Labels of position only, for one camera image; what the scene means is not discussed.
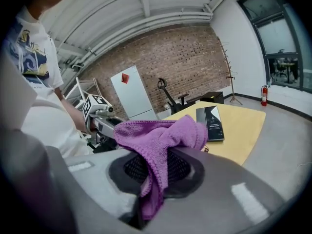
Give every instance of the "black mesh vent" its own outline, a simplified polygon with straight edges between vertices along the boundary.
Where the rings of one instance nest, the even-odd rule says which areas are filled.
[[[184,179],[190,172],[191,166],[181,157],[171,151],[168,151],[168,185]],[[148,168],[145,159],[137,155],[124,165],[125,173],[142,184],[148,176]]]

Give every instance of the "black book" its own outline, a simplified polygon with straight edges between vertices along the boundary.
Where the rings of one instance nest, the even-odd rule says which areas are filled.
[[[224,141],[221,117],[217,106],[196,109],[196,121],[206,125],[208,142]]]

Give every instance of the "graphic print on shirt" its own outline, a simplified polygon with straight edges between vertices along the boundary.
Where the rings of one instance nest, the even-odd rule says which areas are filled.
[[[23,75],[38,76],[41,80],[49,78],[45,50],[30,41],[30,31],[15,22],[5,42],[13,63]]]

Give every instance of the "baseboard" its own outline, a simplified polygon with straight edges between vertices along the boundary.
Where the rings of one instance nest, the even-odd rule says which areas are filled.
[[[248,99],[253,99],[253,100],[256,100],[256,101],[261,101],[261,98],[254,97],[254,96],[248,96],[248,95],[243,95],[243,94],[238,94],[238,93],[235,93],[235,95],[236,96],[240,96],[240,97],[244,97],[244,98],[248,98]],[[225,96],[224,99],[226,99],[226,98],[228,98],[230,96],[232,96],[232,94]],[[294,109],[294,108],[291,108],[291,107],[288,107],[288,106],[285,106],[283,104],[280,104],[280,103],[277,103],[277,102],[274,102],[274,101],[270,101],[270,100],[268,100],[268,104],[272,105],[272,106],[275,106],[275,107],[279,107],[279,108],[284,109],[286,111],[289,111],[289,112],[291,112],[293,114],[299,115],[299,116],[301,116],[301,117],[303,117],[303,118],[305,118],[305,119],[307,119],[309,121],[312,121],[312,116],[310,116],[310,115],[308,115],[306,113],[303,113],[303,112],[301,112],[301,111],[299,111],[297,109]]]

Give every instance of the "white refrigerator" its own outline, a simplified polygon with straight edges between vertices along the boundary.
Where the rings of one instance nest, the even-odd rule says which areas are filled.
[[[122,74],[129,76],[127,83],[122,82]],[[137,67],[120,72],[111,81],[130,120],[158,120]]]

